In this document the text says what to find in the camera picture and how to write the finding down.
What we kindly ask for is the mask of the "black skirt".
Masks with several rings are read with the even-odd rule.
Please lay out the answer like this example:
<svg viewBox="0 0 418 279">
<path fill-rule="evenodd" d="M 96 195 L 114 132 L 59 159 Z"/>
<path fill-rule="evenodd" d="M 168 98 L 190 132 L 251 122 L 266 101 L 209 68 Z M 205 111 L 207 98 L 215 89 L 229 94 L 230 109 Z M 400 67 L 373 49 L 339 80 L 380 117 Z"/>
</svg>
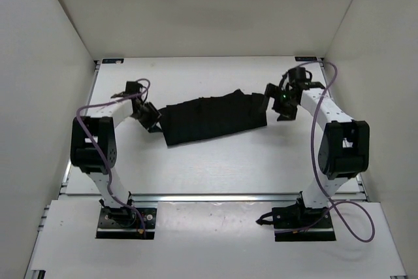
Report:
<svg viewBox="0 0 418 279">
<path fill-rule="evenodd" d="M 221 97 L 200 97 L 160 109 L 166 145 L 214 139 L 267 125 L 264 95 L 241 90 Z"/>
</svg>

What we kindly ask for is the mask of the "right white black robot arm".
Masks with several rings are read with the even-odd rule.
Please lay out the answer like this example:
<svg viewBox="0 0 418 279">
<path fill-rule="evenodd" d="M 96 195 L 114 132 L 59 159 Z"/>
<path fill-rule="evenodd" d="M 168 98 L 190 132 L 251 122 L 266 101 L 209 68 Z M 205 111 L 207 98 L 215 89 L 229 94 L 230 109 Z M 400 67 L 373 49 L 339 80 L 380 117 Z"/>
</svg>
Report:
<svg viewBox="0 0 418 279">
<path fill-rule="evenodd" d="M 296 119 L 298 108 L 312 115 L 310 150 L 314 181 L 292 206 L 293 221 L 307 227 L 327 208 L 329 198 L 368 168 L 370 127 L 346 114 L 318 82 L 283 89 L 267 84 L 261 109 L 270 99 L 279 121 Z"/>
</svg>

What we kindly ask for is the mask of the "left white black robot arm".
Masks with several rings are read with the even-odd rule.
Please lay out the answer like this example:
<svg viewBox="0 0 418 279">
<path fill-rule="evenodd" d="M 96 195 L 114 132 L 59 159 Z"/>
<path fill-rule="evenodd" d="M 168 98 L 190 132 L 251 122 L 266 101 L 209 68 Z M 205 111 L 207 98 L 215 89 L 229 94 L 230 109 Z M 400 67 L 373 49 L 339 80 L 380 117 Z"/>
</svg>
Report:
<svg viewBox="0 0 418 279">
<path fill-rule="evenodd" d="M 72 121 L 70 152 L 72 165 L 95 183 L 102 206 L 113 210 L 121 225 L 132 224 L 140 215 L 116 170 L 115 130 L 127 118 L 153 132 L 159 129 L 161 113 L 150 102 L 130 99 L 79 108 Z"/>
</svg>

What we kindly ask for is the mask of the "right blue corner label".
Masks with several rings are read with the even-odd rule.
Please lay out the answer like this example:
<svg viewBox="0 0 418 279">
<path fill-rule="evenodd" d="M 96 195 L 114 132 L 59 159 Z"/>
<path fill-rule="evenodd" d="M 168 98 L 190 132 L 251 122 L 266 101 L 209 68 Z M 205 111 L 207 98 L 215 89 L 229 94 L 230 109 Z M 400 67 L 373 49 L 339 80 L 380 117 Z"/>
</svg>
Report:
<svg viewBox="0 0 418 279">
<path fill-rule="evenodd" d="M 295 56 L 296 62 L 311 62 L 311 61 L 317 61 L 316 57 L 313 56 Z"/>
</svg>

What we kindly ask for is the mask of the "blue corner label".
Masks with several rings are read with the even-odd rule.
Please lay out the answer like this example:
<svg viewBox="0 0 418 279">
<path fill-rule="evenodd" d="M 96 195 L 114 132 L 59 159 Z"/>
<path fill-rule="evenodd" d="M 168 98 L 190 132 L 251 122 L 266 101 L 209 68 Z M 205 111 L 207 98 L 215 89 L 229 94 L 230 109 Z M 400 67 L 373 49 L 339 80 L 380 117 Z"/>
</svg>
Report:
<svg viewBox="0 0 418 279">
<path fill-rule="evenodd" d="M 104 58 L 101 61 L 102 64 L 122 64 L 123 62 L 123 58 Z"/>
<path fill-rule="evenodd" d="M 296 62 L 311 62 L 311 61 L 317 61 L 316 57 L 313 56 L 295 56 Z"/>
</svg>

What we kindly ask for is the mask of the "left blue corner label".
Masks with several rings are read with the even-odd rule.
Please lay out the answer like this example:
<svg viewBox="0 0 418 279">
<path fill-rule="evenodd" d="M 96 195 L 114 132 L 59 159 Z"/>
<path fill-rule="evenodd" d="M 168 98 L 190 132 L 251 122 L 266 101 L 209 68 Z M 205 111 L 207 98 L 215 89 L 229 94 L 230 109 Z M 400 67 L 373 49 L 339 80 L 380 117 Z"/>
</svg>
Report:
<svg viewBox="0 0 418 279">
<path fill-rule="evenodd" d="M 123 58 L 104 58 L 101 61 L 102 64 L 122 64 L 123 62 Z"/>
</svg>

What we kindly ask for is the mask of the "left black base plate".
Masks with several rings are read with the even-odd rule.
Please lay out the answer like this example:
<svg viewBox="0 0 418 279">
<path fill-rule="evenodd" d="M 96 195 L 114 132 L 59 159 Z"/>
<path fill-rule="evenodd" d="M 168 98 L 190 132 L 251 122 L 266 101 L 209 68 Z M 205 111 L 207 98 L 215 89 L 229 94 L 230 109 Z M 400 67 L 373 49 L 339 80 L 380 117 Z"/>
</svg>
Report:
<svg viewBox="0 0 418 279">
<path fill-rule="evenodd" d="M 137 208 L 144 225 L 136 213 L 123 208 L 102 208 L 97 222 L 96 238 L 153 240 L 157 220 L 157 208 Z"/>
</svg>

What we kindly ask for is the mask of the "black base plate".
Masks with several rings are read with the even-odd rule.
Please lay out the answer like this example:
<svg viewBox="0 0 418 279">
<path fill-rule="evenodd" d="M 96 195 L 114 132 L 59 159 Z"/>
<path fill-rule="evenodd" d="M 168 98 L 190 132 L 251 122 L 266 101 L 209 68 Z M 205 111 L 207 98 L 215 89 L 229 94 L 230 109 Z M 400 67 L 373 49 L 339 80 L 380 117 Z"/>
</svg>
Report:
<svg viewBox="0 0 418 279">
<path fill-rule="evenodd" d="M 258 225 L 272 225 L 276 242 L 332 242 L 336 240 L 328 208 L 304 208 L 293 204 L 273 207 L 258 220 Z"/>
<path fill-rule="evenodd" d="M 144 225 L 136 213 L 123 208 L 102 208 L 97 222 L 96 238 L 153 240 L 157 220 L 157 208 L 137 208 Z"/>
</svg>

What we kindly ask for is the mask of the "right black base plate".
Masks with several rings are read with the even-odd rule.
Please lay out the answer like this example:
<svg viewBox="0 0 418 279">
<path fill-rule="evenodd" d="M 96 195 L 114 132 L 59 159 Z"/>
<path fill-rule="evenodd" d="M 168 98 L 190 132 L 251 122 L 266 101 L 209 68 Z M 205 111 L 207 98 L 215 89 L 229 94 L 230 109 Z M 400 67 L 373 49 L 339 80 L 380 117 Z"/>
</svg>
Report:
<svg viewBox="0 0 418 279">
<path fill-rule="evenodd" d="M 293 204 L 273 207 L 258 220 L 258 225 L 272 225 L 276 242 L 332 242 L 336 240 L 328 208 L 304 208 Z"/>
</svg>

